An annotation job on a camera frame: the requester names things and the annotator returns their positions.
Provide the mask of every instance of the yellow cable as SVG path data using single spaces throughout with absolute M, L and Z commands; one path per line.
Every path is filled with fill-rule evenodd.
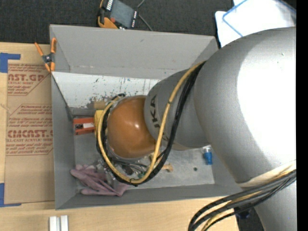
M 193 67 L 191 67 L 183 76 L 182 78 L 178 81 L 177 85 L 175 86 L 175 88 L 173 89 L 170 97 L 169 97 L 169 100 L 168 100 L 168 103 L 166 104 L 166 108 L 165 108 L 165 112 L 164 112 L 164 115 L 163 115 L 163 118 L 162 118 L 162 123 L 161 123 L 161 126 L 160 126 L 160 130 L 159 130 L 159 133 L 158 133 L 158 138 L 157 138 L 157 142 L 156 142 L 156 146 L 155 146 L 155 150 L 154 150 L 154 153 L 153 153 L 153 157 L 152 157 L 152 160 L 151 160 L 151 164 L 150 166 L 148 167 L 146 173 L 139 179 L 131 179 L 129 177 L 127 177 L 126 175 L 122 174 L 120 171 L 118 171 L 116 169 L 116 167 L 114 167 L 114 165 L 110 162 L 108 156 L 106 155 L 106 152 L 104 150 L 104 147 L 103 147 L 103 143 L 102 143 L 102 138 L 101 138 L 101 131 L 102 131 L 102 124 L 103 124 L 103 117 L 104 115 L 106 114 L 107 110 L 113 105 L 113 103 L 109 103 L 103 110 L 102 114 L 101 114 L 101 117 L 100 117 L 100 120 L 99 120 L 99 123 L 98 123 L 98 128 L 97 128 L 97 135 L 98 135 L 98 143 L 99 143 L 99 146 L 100 146 L 100 150 L 102 152 L 102 155 L 103 155 L 103 158 L 105 160 L 105 162 L 107 163 L 107 165 L 111 168 L 111 170 L 117 175 L 119 176 L 121 179 L 125 180 L 125 181 L 128 181 L 132 184 L 140 184 L 142 182 L 144 182 L 148 177 L 149 175 L 151 174 L 154 166 L 155 166 L 155 163 L 156 163 L 156 159 L 157 159 L 157 156 L 158 156 L 158 153 L 159 153 L 159 148 L 160 148 L 160 144 L 161 144 L 161 140 L 162 140 L 162 137 L 163 137 L 163 133 L 164 133 L 164 130 L 165 130 L 165 125 L 166 125 L 166 120 L 167 120 L 167 115 L 169 113 L 169 109 L 170 109 L 170 106 L 177 94 L 177 92 L 179 91 L 181 85 L 183 84 L 183 82 L 185 81 L 185 79 L 198 67 L 202 64 L 203 62 L 201 63 L 198 63 L 196 65 L 194 65 Z
M 286 174 L 290 173 L 291 171 L 293 170 L 293 168 L 291 168 L 291 170 L 286 170 L 284 172 L 281 172 L 280 175 L 274 177 L 273 179 L 271 179 L 269 182 L 273 181 L 273 180 L 276 180 L 276 179 L 279 179 L 283 176 L 285 176 Z M 258 191 L 258 192 L 253 192 L 251 194 L 248 194 L 248 195 L 245 195 L 245 196 L 242 196 L 242 197 L 239 197 L 239 198 L 236 198 L 232 201 L 229 201 L 227 202 L 224 206 L 226 205 L 229 205 L 229 204 L 234 204 L 238 201 L 241 201 L 241 200 L 245 200 L 247 198 L 250 198 L 252 196 L 255 196 L 255 195 L 258 195 L 259 193 L 262 193 L 262 191 Z M 218 213 L 217 215 L 211 217 L 209 220 L 207 220 L 207 222 L 205 223 L 205 225 L 202 227 L 201 231 L 206 231 L 211 225 L 213 222 L 215 222 L 216 220 L 218 220 L 221 216 L 223 216 L 222 214 L 225 213 L 226 211 L 224 212 L 221 212 L 221 213 Z

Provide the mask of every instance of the blue tape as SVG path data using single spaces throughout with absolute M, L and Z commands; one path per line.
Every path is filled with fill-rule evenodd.
M 19 206 L 20 204 L 4 204 L 4 183 L 0 183 L 0 208 L 1 207 L 9 207 L 9 206 Z
M 20 60 L 20 54 L 0 53 L 0 72 L 8 72 L 8 60 Z

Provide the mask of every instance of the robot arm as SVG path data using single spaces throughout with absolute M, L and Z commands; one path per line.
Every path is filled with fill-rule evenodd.
M 296 28 L 279 28 L 241 38 L 216 52 L 200 68 L 187 94 L 172 148 L 211 144 L 243 189 L 260 176 L 296 167 L 295 41 Z M 141 143 L 151 145 L 152 138 L 160 138 L 168 145 L 180 90 L 169 107 L 171 119 L 164 133 L 159 131 L 170 94 L 183 75 L 179 72 L 159 82 L 145 98 L 144 121 L 127 124 L 129 129 L 145 122 L 147 139 Z M 265 230 L 296 231 L 296 182 L 256 211 Z

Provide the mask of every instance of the electronic device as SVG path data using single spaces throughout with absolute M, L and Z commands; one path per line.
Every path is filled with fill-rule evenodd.
M 134 29 L 138 12 L 120 0 L 102 0 L 97 23 L 103 28 Z

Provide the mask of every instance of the orange clip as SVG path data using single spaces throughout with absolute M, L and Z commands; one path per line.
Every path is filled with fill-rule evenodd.
M 44 55 L 41 47 L 35 42 L 34 45 L 36 46 L 39 55 L 43 58 L 43 61 L 45 63 L 45 67 L 47 69 L 47 71 L 50 73 L 51 71 L 54 71 L 55 69 L 55 64 L 52 61 L 52 55 L 56 53 L 56 43 L 57 43 L 57 39 L 56 38 L 52 38 L 51 40 L 51 50 L 50 50 L 50 54 L 49 55 Z
M 103 1 L 104 0 L 101 0 L 101 3 L 100 3 L 100 8 L 102 7 L 103 5 Z M 107 17 L 104 17 L 103 19 L 104 23 L 101 23 L 101 16 L 99 15 L 97 17 L 97 24 L 99 27 L 102 27 L 102 28 L 112 28 L 112 29 L 118 29 L 117 26 Z

